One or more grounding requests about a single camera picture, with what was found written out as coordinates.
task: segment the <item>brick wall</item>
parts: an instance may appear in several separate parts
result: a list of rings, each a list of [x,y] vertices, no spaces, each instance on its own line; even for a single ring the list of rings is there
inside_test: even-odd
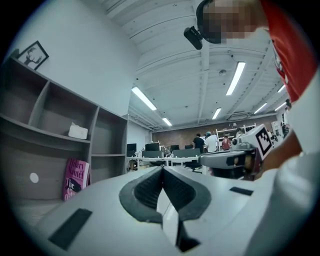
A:
[[[162,146],[179,145],[180,149],[184,149],[185,145],[192,144],[192,141],[196,137],[196,134],[201,134],[203,136],[206,132],[216,132],[227,128],[230,129],[233,123],[236,123],[237,127],[252,126],[256,124],[257,126],[264,124],[269,131],[272,131],[271,123],[276,121],[277,117],[267,116],[257,119],[249,119],[236,122],[227,122],[219,124],[211,124],[207,126],[201,126],[196,128],[179,129],[179,130],[169,130],[163,132],[154,132],[152,134],[152,140],[154,142],[159,141]]]

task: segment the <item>black headband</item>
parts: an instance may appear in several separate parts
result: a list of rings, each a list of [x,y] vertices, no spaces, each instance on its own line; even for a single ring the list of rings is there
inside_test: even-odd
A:
[[[221,44],[221,29],[219,26],[216,26],[214,29],[212,28],[213,24],[209,25],[209,21],[204,21],[204,7],[212,3],[213,0],[204,0],[202,1],[196,9],[196,19],[198,30],[201,36],[212,44]]]

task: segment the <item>deer antler picture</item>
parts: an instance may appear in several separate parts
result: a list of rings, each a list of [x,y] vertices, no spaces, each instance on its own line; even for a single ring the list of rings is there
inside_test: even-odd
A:
[[[25,60],[24,64],[28,65],[28,64],[31,63],[31,62],[33,62],[33,63],[35,63],[35,64],[38,64],[38,63],[41,61],[42,56],[40,56],[36,61],[35,61],[35,57],[32,57],[32,53],[34,52],[35,49],[36,49],[36,48],[31,47],[31,48],[26,52],[27,55],[26,55],[26,60]]]
[[[24,63],[30,68],[37,70],[37,68],[49,58],[49,55],[46,53],[39,41],[35,41],[23,52],[21,52],[17,58],[20,62]]]

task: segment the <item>person in red shirt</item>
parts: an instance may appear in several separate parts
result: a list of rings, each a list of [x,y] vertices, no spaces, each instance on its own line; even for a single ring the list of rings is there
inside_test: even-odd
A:
[[[230,149],[230,139],[227,135],[224,136],[224,139],[222,141],[222,149],[223,150],[229,150]]]
[[[249,37],[258,28],[270,34],[275,67],[286,86],[292,105],[303,94],[318,68],[317,59],[298,25],[269,0],[205,0],[199,5],[198,29],[204,39],[221,43],[225,39]],[[263,171],[279,168],[302,151],[292,130],[283,143],[263,161]]]

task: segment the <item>book cover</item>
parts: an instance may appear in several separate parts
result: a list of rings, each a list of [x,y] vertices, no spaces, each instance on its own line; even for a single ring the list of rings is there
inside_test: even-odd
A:
[[[65,168],[63,184],[63,200],[67,201],[83,190],[89,181],[89,163],[69,158]]]

